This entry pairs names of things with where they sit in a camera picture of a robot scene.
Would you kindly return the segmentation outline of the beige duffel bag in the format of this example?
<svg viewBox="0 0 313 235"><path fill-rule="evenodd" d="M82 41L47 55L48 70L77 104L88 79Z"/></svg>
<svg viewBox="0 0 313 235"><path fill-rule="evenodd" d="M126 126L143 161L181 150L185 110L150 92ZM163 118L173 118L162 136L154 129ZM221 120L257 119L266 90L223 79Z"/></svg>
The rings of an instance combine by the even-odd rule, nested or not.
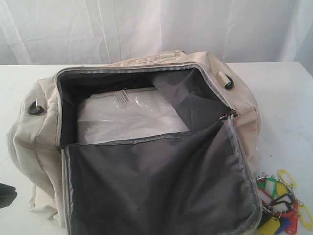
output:
<svg viewBox="0 0 313 235"><path fill-rule="evenodd" d="M157 89L189 130L78 143L84 99L143 88ZM257 101L227 64L171 51L38 80L8 150L32 182L30 211L70 235L248 235L262 215L259 132Z"/></svg>

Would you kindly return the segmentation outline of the metal key ring zipper pull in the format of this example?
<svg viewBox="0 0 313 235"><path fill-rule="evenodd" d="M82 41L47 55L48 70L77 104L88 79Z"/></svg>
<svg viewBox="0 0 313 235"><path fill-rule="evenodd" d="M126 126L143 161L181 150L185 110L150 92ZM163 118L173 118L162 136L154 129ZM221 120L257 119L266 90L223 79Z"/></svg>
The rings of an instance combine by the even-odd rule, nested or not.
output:
<svg viewBox="0 0 313 235"><path fill-rule="evenodd" d="M232 114L231 113L227 113L224 116L219 118L219 121L223 121L223 120L227 120Z"/></svg>

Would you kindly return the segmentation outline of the colourful plastic key tag bunch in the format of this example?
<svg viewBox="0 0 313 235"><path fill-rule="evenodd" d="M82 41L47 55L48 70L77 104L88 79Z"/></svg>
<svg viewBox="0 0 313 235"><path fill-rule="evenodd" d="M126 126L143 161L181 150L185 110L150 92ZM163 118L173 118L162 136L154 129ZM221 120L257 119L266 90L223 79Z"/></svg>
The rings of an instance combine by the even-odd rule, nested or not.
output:
<svg viewBox="0 0 313 235"><path fill-rule="evenodd" d="M256 184L262 204L258 235L297 235L299 223L313 230L313 215L295 195L297 182L287 170L278 170L277 176L263 172Z"/></svg>

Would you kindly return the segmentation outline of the white plastic-wrapped packet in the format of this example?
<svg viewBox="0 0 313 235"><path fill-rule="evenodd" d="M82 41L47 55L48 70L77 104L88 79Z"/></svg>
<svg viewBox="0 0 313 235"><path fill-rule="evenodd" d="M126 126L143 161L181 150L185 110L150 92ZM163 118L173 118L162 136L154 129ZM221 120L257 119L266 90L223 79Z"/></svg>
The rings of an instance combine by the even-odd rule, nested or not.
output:
<svg viewBox="0 0 313 235"><path fill-rule="evenodd" d="M99 144L188 131L155 88L94 94L78 108L78 143Z"/></svg>

